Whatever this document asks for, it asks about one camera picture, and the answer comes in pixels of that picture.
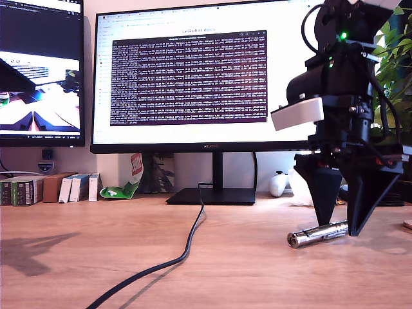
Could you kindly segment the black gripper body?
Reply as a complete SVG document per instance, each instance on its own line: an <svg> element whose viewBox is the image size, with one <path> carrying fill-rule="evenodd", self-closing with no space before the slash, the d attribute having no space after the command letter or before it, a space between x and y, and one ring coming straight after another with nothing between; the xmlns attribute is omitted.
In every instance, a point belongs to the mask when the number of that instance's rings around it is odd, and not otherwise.
<svg viewBox="0 0 412 309"><path fill-rule="evenodd" d="M411 148L370 140L371 114L366 108L318 108L301 122L313 122L311 154L296 156L296 171L403 171Z"/></svg>

